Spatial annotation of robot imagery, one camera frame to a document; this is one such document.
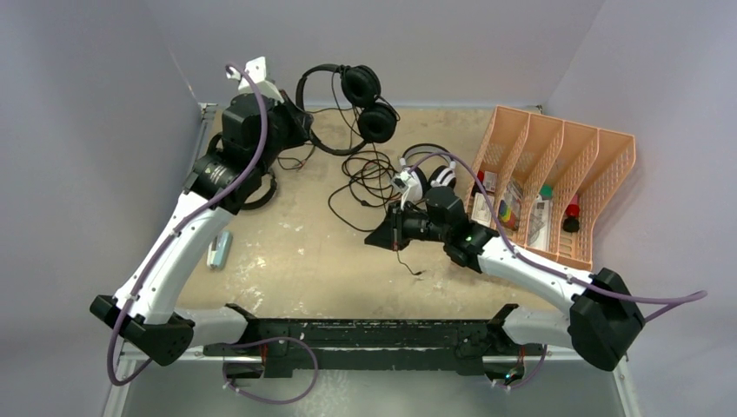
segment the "black headphones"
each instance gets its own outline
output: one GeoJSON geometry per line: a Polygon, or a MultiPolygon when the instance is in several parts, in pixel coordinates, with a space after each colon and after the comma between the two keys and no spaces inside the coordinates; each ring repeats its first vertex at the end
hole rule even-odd
{"type": "Polygon", "coordinates": [[[396,123],[399,121],[399,115],[391,105],[383,100],[379,77],[366,65],[350,67],[348,65],[325,63],[309,69],[297,83],[295,101],[299,109],[304,110],[304,84],[311,74],[318,71],[340,74],[343,95],[351,104],[363,109],[356,121],[358,133],[363,141],[351,149],[332,149],[322,143],[314,132],[311,132],[309,140],[317,148],[331,155],[349,156],[361,150],[366,146],[366,143],[384,143],[391,139],[396,129],[396,123]]]}
{"type": "MultiPolygon", "coordinates": [[[[445,152],[448,150],[440,145],[434,143],[417,143],[416,145],[410,146],[402,153],[402,157],[399,158],[399,165],[402,169],[409,168],[407,160],[415,155],[421,154],[432,154],[435,152],[445,152]]],[[[424,172],[417,167],[412,171],[412,176],[420,183],[420,188],[415,190],[409,197],[408,200],[411,202],[418,202],[433,187],[450,187],[455,188],[455,161],[445,155],[439,155],[445,160],[446,165],[441,165],[430,176],[426,176],[424,172]]]]}

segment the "gray wall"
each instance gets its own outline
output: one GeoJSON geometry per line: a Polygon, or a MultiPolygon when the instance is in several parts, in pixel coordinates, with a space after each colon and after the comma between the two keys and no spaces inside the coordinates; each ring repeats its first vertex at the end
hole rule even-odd
{"type": "MultiPolygon", "coordinates": [[[[222,63],[269,59],[277,85],[319,63],[365,63],[394,104],[539,104],[603,0],[148,0],[200,102],[227,103],[222,63]]],[[[308,103],[328,103],[329,76],[308,103]]]]}
{"type": "Polygon", "coordinates": [[[5,0],[0,56],[0,414],[98,415],[87,309],[165,223],[199,109],[142,1],[5,0]]]}
{"type": "Polygon", "coordinates": [[[597,225],[596,263],[635,294],[710,292],[634,344],[647,415],[737,409],[735,39],[734,1],[607,0],[548,103],[637,135],[636,171],[597,225]]]}

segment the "floor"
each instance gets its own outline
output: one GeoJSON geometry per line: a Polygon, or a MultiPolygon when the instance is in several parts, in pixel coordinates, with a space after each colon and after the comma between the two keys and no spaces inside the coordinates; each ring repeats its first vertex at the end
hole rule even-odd
{"type": "MultiPolygon", "coordinates": [[[[441,144],[472,162],[491,110],[401,109],[401,116],[395,137],[379,146],[395,166],[402,151],[418,142],[441,144]]],[[[329,146],[348,144],[349,130],[337,111],[315,115],[314,129],[329,146]]],[[[218,131],[219,116],[210,134],[218,131]]],[[[282,155],[301,158],[308,151],[282,155]]],[[[230,223],[234,240],[226,268],[210,271],[201,261],[178,306],[216,308],[234,302],[262,317],[387,319],[490,318],[510,302],[552,308],[506,281],[456,266],[440,243],[412,242],[401,252],[412,269],[424,271],[417,277],[395,253],[364,245],[365,234],[328,209],[328,196],[348,182],[342,159],[318,150],[300,171],[275,165],[279,190],[274,200],[230,223]]],[[[442,162],[433,159],[422,165],[425,172],[442,162]]],[[[458,176],[456,191],[462,193],[470,176],[460,171],[458,176]]],[[[347,191],[334,199],[334,207],[362,228],[373,228],[383,218],[382,209],[362,207],[347,191]]]]}

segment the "red object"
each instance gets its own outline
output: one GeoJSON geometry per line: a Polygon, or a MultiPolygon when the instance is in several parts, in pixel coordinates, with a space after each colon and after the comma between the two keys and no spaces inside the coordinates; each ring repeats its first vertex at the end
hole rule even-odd
{"type": "Polygon", "coordinates": [[[568,204],[568,207],[566,207],[566,215],[568,217],[578,217],[580,212],[581,208],[578,207],[578,204],[568,204]]]}
{"type": "Polygon", "coordinates": [[[574,198],[571,199],[570,204],[566,207],[566,215],[568,217],[578,217],[580,212],[581,208],[578,206],[578,195],[574,195],[574,198]]]}

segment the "headphone ear cup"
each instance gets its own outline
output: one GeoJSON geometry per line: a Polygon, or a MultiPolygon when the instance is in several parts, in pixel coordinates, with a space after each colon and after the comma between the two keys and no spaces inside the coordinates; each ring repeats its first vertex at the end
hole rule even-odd
{"type": "Polygon", "coordinates": [[[428,178],[425,176],[425,173],[419,168],[412,171],[412,176],[420,183],[420,190],[422,193],[419,195],[412,195],[411,197],[413,198],[411,198],[411,201],[418,202],[422,199],[425,193],[430,190],[430,183],[428,182],[428,178]]]}
{"type": "Polygon", "coordinates": [[[356,107],[367,108],[382,93],[379,78],[365,65],[346,69],[341,76],[343,95],[356,107]]]}
{"type": "Polygon", "coordinates": [[[455,188],[455,172],[444,165],[436,168],[428,179],[430,187],[433,186],[433,182],[438,182],[438,187],[445,186],[452,189],[455,188]]]}
{"type": "Polygon", "coordinates": [[[384,143],[396,130],[396,116],[384,103],[375,103],[358,116],[358,133],[366,142],[384,143]]]}

